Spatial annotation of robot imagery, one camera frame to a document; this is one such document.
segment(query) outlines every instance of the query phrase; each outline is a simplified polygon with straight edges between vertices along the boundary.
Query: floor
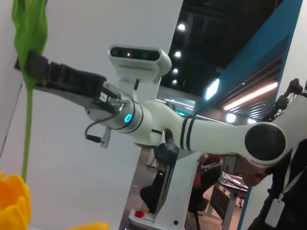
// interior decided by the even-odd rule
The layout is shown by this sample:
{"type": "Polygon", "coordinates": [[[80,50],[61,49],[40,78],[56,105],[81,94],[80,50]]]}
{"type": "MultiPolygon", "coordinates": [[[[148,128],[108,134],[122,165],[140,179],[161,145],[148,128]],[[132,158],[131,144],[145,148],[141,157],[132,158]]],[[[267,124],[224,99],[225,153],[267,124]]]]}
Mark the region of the floor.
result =
{"type": "MultiPolygon", "coordinates": [[[[146,163],[149,158],[149,154],[150,154],[149,151],[142,151],[140,154],[138,165],[132,180],[132,185],[126,202],[125,210],[123,212],[119,230],[125,230],[131,209],[144,208],[147,210],[147,206],[140,198],[140,190],[141,188],[152,184],[152,182],[154,181],[155,174],[157,172],[156,169],[152,168],[147,169],[146,163]]],[[[204,193],[203,197],[210,200],[212,190],[213,186],[204,193]]],[[[241,208],[239,208],[239,199],[237,200],[236,204],[237,206],[235,207],[229,230],[236,230],[239,223],[241,210],[242,210],[241,208]]],[[[213,210],[213,215],[218,217],[218,214],[214,210],[213,210]]],[[[192,226],[191,229],[195,230],[196,228],[193,227],[195,225],[194,224],[195,219],[193,217],[188,217],[187,221],[190,222],[189,225],[192,226]]],[[[206,216],[199,216],[199,221],[202,230],[222,229],[221,220],[213,219],[206,216]]]]}

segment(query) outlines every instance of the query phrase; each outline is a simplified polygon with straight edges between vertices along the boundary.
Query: id badge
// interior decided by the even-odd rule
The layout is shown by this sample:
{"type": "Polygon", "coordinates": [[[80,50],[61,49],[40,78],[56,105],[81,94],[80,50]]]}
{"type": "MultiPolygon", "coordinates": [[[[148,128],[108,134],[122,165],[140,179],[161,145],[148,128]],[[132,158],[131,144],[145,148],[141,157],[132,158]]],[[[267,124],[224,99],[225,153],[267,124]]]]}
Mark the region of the id badge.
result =
{"type": "Polygon", "coordinates": [[[282,215],[283,208],[284,202],[279,201],[278,199],[274,199],[271,204],[269,213],[265,219],[265,223],[275,228],[278,224],[280,216],[282,215]]]}

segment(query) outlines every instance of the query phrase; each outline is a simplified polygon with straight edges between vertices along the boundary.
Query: table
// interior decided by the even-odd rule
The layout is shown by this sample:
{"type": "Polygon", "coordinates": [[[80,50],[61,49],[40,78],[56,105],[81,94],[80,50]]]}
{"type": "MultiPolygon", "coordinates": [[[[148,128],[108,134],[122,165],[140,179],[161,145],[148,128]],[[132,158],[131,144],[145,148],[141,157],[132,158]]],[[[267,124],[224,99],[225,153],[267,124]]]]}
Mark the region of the table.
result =
{"type": "Polygon", "coordinates": [[[213,208],[219,214],[223,221],[222,230],[228,230],[231,222],[231,218],[236,206],[236,199],[239,196],[245,196],[248,190],[246,185],[241,185],[240,181],[236,180],[232,175],[226,174],[220,180],[215,183],[213,188],[213,194],[210,200],[210,206],[207,212],[200,213],[202,215],[219,219],[218,217],[212,215],[213,208]],[[228,198],[219,188],[223,186],[230,192],[230,198],[228,198]]]}

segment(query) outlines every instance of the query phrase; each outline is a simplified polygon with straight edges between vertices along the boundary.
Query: dark ceiling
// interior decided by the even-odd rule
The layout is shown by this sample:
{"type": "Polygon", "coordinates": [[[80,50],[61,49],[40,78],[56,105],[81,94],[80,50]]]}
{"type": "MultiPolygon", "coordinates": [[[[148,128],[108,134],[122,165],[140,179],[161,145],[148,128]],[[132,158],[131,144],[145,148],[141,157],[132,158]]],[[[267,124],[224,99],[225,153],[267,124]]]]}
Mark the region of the dark ceiling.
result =
{"type": "Polygon", "coordinates": [[[206,86],[242,50],[282,0],[184,0],[161,85],[202,96],[206,86]],[[174,54],[179,51],[181,57],[174,54]]]}

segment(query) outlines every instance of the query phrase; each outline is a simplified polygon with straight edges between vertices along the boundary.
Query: yellow tulip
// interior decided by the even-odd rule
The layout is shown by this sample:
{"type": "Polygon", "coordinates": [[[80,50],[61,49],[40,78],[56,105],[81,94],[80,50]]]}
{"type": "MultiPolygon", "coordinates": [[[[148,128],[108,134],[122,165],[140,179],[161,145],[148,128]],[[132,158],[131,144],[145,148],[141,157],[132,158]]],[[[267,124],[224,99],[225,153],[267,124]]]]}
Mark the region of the yellow tulip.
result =
{"type": "MultiPolygon", "coordinates": [[[[18,175],[4,179],[0,173],[0,230],[27,230],[31,220],[30,190],[18,175]]],[[[108,230],[105,223],[94,223],[70,230],[108,230]]]]}

